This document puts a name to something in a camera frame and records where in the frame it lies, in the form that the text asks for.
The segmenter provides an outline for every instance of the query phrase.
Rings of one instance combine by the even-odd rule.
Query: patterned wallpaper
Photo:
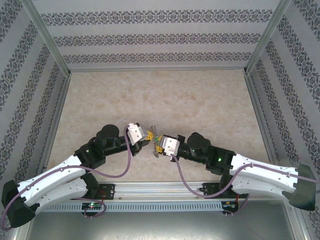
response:
[[[279,0],[35,0],[69,68],[244,67]]]
[[[0,16],[1,195],[37,174],[65,76],[18,0],[1,0]]]
[[[311,166],[320,179],[320,3],[293,0],[251,72],[278,160]],[[320,239],[320,196],[305,211]]]

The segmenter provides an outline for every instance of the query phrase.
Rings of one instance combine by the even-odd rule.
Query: gray floor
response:
[[[292,240],[280,201],[251,201],[235,217],[220,212],[40,213],[28,240]]]

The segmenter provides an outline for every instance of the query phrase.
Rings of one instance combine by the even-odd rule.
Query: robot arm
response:
[[[73,198],[92,198],[98,191],[99,184],[95,177],[82,168],[63,167],[82,166],[95,169],[106,163],[106,156],[123,151],[130,151],[133,156],[150,142],[148,132],[138,123],[130,123],[125,134],[129,138],[129,149],[124,136],[119,136],[115,125],[106,125],[88,143],[81,146],[68,159],[56,167],[31,179],[16,183],[11,180],[4,184],[1,202],[4,207],[26,187],[8,209],[7,216],[11,227],[16,228],[29,222],[33,217],[47,207]],[[59,170],[45,179],[28,187],[44,175]]]
[[[287,198],[297,208],[315,210],[316,184],[290,175],[299,175],[315,180],[309,166],[300,164],[298,168],[276,166],[250,159],[233,151],[212,146],[208,139],[194,132],[185,142],[185,137],[176,138],[163,135],[157,139],[158,152],[165,156],[176,156],[205,165],[213,174],[221,175],[219,189],[224,188],[244,165],[252,165],[241,170],[235,177],[230,189],[236,194],[260,194],[271,197]],[[285,172],[287,175],[255,166]]]

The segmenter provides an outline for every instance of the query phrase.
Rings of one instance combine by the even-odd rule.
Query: striped wall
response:
[[[72,71],[244,67],[279,0],[35,0]]]
[[[251,72],[281,165],[312,167],[320,179],[320,0],[293,0]],[[304,212],[320,239],[316,211]]]
[[[0,16],[1,195],[37,174],[65,76],[20,1],[1,0]]]

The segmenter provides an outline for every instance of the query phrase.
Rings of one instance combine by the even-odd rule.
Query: beige marble surface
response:
[[[199,132],[211,144],[268,162],[241,70],[73,73],[48,168],[61,163],[106,124],[156,125],[157,134]],[[182,159],[187,181],[218,180],[205,166]],[[127,153],[108,156],[98,170],[117,175]],[[153,156],[149,144],[132,158],[123,178],[98,181],[180,181],[175,163]]]

